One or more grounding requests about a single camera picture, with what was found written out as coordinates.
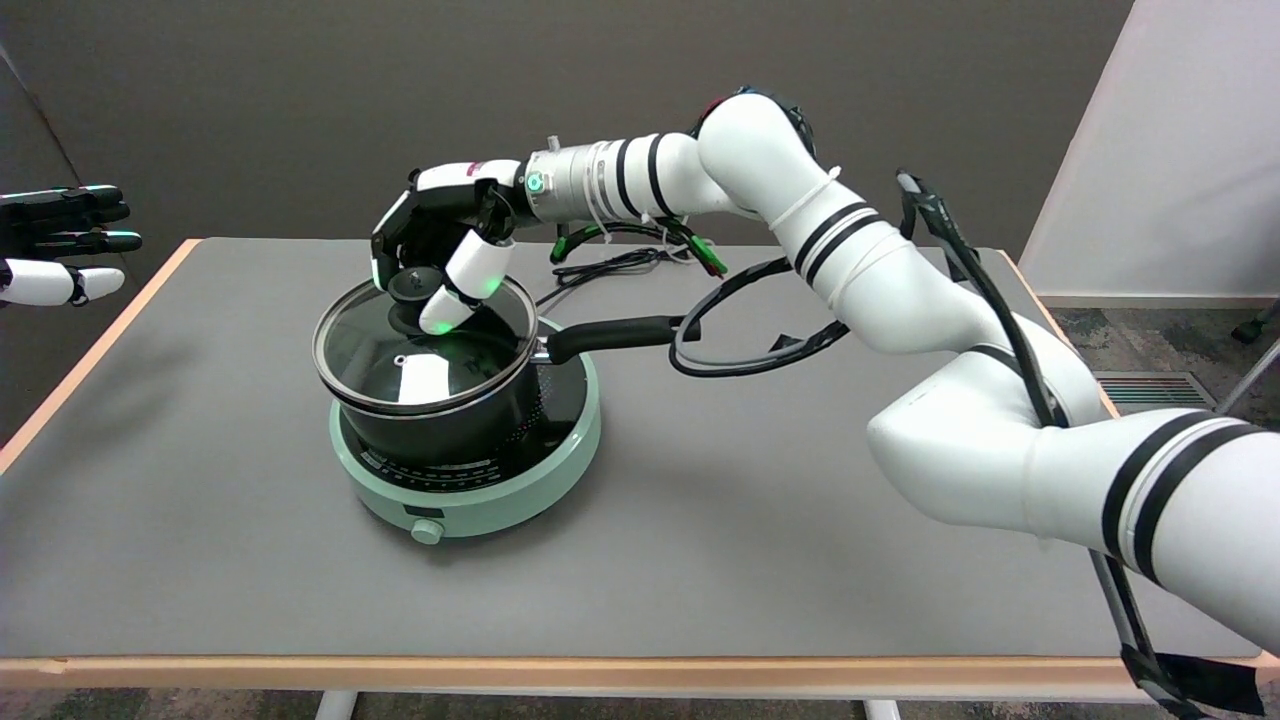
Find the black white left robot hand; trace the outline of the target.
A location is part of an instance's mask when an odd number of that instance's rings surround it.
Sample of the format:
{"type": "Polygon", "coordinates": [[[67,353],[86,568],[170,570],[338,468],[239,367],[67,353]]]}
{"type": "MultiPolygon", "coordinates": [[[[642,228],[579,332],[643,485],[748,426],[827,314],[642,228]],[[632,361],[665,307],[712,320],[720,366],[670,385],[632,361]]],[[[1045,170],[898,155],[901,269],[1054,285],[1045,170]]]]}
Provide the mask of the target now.
{"type": "Polygon", "coordinates": [[[109,225],[131,215],[114,184],[55,187],[1,199],[1,299],[24,306],[81,307],[116,292],[125,273],[74,266],[68,258],[133,252],[142,238],[109,225]]]}

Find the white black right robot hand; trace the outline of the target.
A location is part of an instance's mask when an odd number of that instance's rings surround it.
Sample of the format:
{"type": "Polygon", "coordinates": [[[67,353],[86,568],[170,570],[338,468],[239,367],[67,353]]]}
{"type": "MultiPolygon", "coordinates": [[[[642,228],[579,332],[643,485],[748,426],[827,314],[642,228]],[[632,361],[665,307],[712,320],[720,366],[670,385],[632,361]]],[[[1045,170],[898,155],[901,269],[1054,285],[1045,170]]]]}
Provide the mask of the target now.
{"type": "Polygon", "coordinates": [[[372,283],[383,292],[404,269],[440,272],[415,327],[442,336],[460,328],[503,284],[513,233],[531,219],[516,160],[458,161],[410,174],[408,187],[375,224],[372,283]]]}

